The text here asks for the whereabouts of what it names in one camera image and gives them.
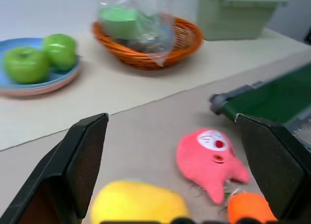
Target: pink plush toy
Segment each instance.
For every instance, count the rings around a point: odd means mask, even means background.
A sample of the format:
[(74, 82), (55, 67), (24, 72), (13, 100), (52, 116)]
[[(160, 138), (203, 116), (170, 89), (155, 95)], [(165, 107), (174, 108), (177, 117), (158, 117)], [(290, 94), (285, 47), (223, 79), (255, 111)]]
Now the pink plush toy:
[(176, 160), (182, 174), (204, 188), (218, 205), (224, 201), (225, 181), (249, 179), (231, 141), (214, 129), (201, 129), (185, 136), (177, 147)]

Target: orange plush toy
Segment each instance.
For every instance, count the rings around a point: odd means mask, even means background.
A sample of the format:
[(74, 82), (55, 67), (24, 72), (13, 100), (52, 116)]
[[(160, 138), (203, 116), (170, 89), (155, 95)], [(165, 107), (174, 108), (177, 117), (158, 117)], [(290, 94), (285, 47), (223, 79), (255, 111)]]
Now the orange plush toy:
[(236, 194), (230, 199), (228, 215), (232, 224), (242, 218), (253, 218), (261, 223), (277, 221), (268, 202), (259, 195), (249, 192)]

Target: apple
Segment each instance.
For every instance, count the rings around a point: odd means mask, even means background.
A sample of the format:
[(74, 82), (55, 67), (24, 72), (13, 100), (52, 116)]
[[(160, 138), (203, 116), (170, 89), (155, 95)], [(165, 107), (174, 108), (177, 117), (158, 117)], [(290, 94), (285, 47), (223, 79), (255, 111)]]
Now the apple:
[(43, 51), (53, 67), (68, 71), (76, 63), (76, 41), (66, 34), (52, 34), (43, 40)]
[(4, 55), (4, 69), (16, 83), (35, 84), (46, 79), (50, 65), (44, 52), (31, 47), (19, 47)]

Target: orange wicker basket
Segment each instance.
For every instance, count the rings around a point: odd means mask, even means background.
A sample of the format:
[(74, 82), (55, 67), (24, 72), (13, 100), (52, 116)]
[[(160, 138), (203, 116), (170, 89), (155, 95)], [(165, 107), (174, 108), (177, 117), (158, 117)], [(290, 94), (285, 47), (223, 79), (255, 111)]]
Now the orange wicker basket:
[(164, 66), (161, 67), (148, 54), (134, 51), (114, 42), (109, 36), (103, 34), (98, 22), (93, 23), (92, 30), (96, 39), (122, 63), (142, 70), (161, 70), (177, 64), (182, 59), (197, 51), (203, 42), (203, 35), (194, 24), (175, 17), (174, 32), (176, 43), (173, 51), (164, 62)]

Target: yellow plush toy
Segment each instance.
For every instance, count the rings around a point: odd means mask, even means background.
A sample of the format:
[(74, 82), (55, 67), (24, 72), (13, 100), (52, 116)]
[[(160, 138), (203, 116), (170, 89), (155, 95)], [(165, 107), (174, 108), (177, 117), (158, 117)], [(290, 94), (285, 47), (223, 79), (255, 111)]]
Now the yellow plush toy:
[(91, 209), (92, 224), (104, 221), (157, 221), (170, 223), (189, 217), (184, 199), (169, 189), (137, 181), (105, 186)]

